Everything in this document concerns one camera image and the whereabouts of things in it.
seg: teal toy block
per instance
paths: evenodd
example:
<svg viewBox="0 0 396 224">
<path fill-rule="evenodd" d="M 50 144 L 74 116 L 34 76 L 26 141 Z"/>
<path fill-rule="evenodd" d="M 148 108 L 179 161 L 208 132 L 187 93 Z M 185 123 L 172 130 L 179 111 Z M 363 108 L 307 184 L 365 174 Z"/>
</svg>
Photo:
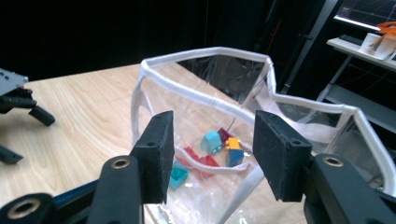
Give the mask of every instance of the teal toy block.
<svg viewBox="0 0 396 224">
<path fill-rule="evenodd" d="M 201 149 L 212 155 L 221 150 L 221 139 L 219 133 L 213 131 L 205 134 L 201 142 Z"/>
<path fill-rule="evenodd" d="M 228 167 L 240 165 L 244 159 L 244 150 L 230 148 L 226 157 L 226 164 Z"/>
<path fill-rule="evenodd" d="M 169 187 L 171 189 L 177 189 L 186 181 L 187 176 L 189 176 L 189 171 L 184 169 L 182 164 L 175 161 L 169 178 Z"/>
</svg>

